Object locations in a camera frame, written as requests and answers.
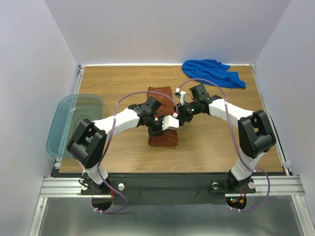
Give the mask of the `blue towel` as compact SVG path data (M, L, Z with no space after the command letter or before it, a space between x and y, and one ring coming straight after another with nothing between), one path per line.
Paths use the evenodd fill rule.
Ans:
M187 60L182 65L183 73L192 78L201 78L201 83L228 89L245 89L246 83L239 77L238 72L229 71L230 66L215 59Z

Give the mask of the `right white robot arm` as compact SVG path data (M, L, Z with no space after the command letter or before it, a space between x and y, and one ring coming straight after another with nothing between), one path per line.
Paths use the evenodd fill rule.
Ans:
M187 102L186 92L180 87L175 90L175 96L180 99L179 124L184 125L201 113L227 121L238 160L227 174L226 186L237 192L246 186L257 163L276 144L268 116L263 110L253 112L228 103L226 96L210 96L203 84L190 91L192 101Z

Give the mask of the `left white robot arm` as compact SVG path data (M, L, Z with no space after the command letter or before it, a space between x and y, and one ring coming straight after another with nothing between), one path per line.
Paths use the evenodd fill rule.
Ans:
M88 174L86 188L92 187L99 194L109 190L109 175L101 166L109 149L113 136L139 126L146 126L159 135L164 132L164 115L159 116L160 107L165 105L153 96L149 96L142 104L133 104L123 111L100 120L83 119L75 129L68 144L67 151L76 159Z

